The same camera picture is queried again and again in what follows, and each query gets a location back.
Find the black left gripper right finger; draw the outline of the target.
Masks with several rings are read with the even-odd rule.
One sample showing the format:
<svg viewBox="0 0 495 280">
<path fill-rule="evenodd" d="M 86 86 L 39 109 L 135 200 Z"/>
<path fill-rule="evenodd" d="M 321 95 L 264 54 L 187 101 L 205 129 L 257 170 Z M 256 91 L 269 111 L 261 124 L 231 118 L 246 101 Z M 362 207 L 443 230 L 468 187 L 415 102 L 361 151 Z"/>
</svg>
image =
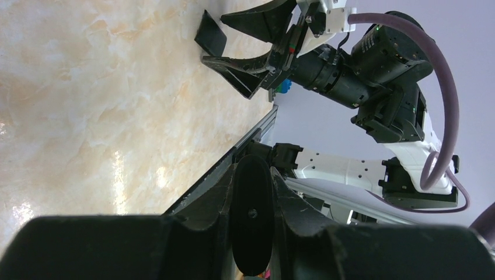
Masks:
<svg viewBox="0 0 495 280">
<path fill-rule="evenodd" d="M 344 225 L 271 170 L 276 198 L 274 279 L 493 279 L 478 235 L 443 225 Z"/>
</svg>

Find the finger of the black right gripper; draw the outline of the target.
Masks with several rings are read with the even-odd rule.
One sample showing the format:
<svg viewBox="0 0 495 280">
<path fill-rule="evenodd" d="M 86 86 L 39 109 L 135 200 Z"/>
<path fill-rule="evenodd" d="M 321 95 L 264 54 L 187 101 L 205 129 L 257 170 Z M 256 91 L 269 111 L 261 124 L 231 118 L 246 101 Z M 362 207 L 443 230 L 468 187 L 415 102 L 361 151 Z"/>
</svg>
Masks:
<svg viewBox="0 0 495 280">
<path fill-rule="evenodd" d="M 201 62 L 220 74 L 246 99 L 251 99 L 259 89 L 273 88 L 273 75 L 277 70 L 274 52 L 247 59 L 205 55 Z"/>
<path fill-rule="evenodd" d="M 287 32 L 295 0 L 273 0 L 254 8 L 224 14 L 221 22 L 266 43 L 276 43 Z"/>
</svg>

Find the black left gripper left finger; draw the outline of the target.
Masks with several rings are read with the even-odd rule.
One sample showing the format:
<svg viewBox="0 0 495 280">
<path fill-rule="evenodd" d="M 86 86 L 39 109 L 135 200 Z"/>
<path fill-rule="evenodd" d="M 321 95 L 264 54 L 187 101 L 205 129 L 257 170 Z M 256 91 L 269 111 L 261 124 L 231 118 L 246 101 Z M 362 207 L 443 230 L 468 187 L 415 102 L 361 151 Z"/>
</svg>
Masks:
<svg viewBox="0 0 495 280">
<path fill-rule="evenodd" d="M 1 258 L 1 278 L 232 279 L 224 204 L 234 170 L 172 215 L 34 218 Z"/>
</svg>

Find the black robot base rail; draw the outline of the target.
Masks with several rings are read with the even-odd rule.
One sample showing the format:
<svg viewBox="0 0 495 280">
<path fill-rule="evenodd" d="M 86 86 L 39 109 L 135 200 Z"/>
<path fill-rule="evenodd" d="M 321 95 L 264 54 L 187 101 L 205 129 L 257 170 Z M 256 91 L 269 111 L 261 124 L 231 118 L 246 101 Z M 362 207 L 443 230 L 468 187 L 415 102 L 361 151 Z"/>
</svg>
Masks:
<svg viewBox="0 0 495 280">
<path fill-rule="evenodd" d="M 235 161 L 235 156 L 238 154 L 238 151 L 245 148 L 251 140 L 267 140 L 273 132 L 277 111 L 278 106 L 273 106 L 273 108 L 245 136 L 243 136 L 238 143 L 224 154 L 219 161 L 217 161 L 196 183 L 174 202 L 174 204 L 165 211 L 165 214 L 175 214 L 213 187 L 228 170 L 229 166 Z M 309 197 L 309 203 L 317 210 L 322 211 L 322 213 L 329 218 L 331 217 L 329 207 L 333 205 L 336 210 L 335 214 L 338 214 L 339 210 L 349 210 L 375 218 L 379 223 L 404 225 L 414 225 L 418 223 L 411 219 L 405 219 L 396 213 L 387 213 L 370 206 L 360 205 L 342 195 L 321 190 L 308 183 L 303 183 L 295 179 L 288 179 L 286 183 L 289 188 L 292 188 L 300 194 L 302 198 L 307 195 Z"/>
</svg>

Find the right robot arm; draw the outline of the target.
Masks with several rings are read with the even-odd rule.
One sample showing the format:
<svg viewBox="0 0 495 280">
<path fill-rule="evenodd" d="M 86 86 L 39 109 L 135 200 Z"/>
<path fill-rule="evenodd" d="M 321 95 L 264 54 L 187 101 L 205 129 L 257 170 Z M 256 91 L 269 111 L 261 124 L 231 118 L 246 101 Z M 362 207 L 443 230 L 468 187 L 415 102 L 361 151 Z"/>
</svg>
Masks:
<svg viewBox="0 0 495 280">
<path fill-rule="evenodd" d="M 445 64 L 431 62 L 438 48 L 420 24 L 402 12 L 359 14 L 344 1 L 270 1 L 224 14 L 221 22 L 271 44 L 256 58 L 223 55 L 226 35 L 204 12 L 195 41 L 202 63 L 244 98 L 259 89 L 285 93 L 292 83 L 357 110 L 352 124 L 390 149 L 388 160 L 324 155 L 288 143 L 251 142 L 241 155 L 257 155 L 282 176 L 360 187 L 388 205 L 422 214 L 456 213 L 459 158 L 453 153 L 458 109 L 448 110 L 449 140 L 437 138 L 418 81 L 440 75 L 455 103 Z"/>
</svg>

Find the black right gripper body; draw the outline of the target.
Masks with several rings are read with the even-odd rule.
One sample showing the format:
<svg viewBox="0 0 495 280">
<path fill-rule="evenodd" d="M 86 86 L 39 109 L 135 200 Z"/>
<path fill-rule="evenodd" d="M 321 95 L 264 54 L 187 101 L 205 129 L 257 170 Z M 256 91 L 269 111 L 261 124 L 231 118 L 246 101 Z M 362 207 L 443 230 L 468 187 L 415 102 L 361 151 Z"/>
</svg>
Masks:
<svg viewBox="0 0 495 280">
<path fill-rule="evenodd" d="M 321 38 L 321 1 L 278 1 L 269 13 L 273 37 L 264 88 L 274 90 L 290 78 L 297 58 L 316 48 Z"/>
</svg>

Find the black battery cover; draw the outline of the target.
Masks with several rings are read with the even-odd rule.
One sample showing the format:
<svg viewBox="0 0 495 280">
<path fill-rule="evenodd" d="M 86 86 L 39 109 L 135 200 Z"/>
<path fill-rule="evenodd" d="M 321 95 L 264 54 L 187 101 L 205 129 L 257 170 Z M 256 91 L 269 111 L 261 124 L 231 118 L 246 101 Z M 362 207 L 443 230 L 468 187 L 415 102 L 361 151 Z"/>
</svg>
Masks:
<svg viewBox="0 0 495 280">
<path fill-rule="evenodd" d="M 207 10 L 204 10 L 203 12 L 194 41 L 209 56 L 223 56 L 227 36 Z"/>
</svg>

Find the black remote control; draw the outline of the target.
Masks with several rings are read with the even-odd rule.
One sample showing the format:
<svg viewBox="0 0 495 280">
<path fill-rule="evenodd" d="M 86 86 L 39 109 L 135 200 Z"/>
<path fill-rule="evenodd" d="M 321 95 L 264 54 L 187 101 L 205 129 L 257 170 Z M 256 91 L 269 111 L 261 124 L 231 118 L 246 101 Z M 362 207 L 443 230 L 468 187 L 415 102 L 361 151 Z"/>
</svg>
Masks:
<svg viewBox="0 0 495 280">
<path fill-rule="evenodd" d="M 241 158 L 232 180 L 230 236 L 233 257 L 248 276 L 261 274 L 271 259 L 274 234 L 273 179 L 266 161 Z"/>
</svg>

